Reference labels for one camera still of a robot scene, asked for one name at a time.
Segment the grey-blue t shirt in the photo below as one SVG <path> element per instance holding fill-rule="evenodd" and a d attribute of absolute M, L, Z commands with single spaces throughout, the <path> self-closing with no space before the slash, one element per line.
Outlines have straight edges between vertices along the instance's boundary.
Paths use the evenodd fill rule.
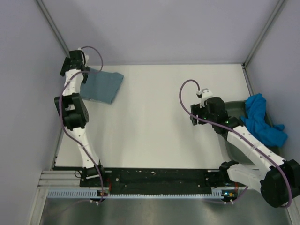
<path fill-rule="evenodd" d="M 86 83 L 81 84 L 82 99 L 111 105 L 121 87 L 124 75 L 90 69 Z"/>

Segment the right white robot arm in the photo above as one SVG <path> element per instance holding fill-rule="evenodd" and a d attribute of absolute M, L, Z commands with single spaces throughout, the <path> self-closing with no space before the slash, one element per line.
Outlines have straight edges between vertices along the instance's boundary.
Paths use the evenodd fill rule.
<path fill-rule="evenodd" d="M 230 117 L 220 97 L 198 95 L 200 102 L 191 105 L 193 125 L 209 123 L 214 131 L 238 148 L 253 164 L 249 168 L 234 160 L 220 166 L 219 181 L 233 182 L 254 189 L 272 207 L 289 206 L 300 195 L 300 165 L 285 160 L 258 141 L 237 118 Z"/>

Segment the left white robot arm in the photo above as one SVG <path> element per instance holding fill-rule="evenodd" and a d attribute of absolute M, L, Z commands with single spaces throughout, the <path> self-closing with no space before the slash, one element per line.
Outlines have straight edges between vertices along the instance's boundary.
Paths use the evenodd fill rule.
<path fill-rule="evenodd" d="M 101 171 L 99 157 L 88 137 L 89 113 L 80 95 L 81 85 L 87 82 L 91 73 L 88 59 L 82 48 L 69 52 L 60 71 L 65 78 L 63 90 L 54 98 L 54 103 L 65 135 L 76 143 L 82 157 L 81 179 L 90 179 L 96 186 L 101 186 L 106 182 L 106 174 Z"/>

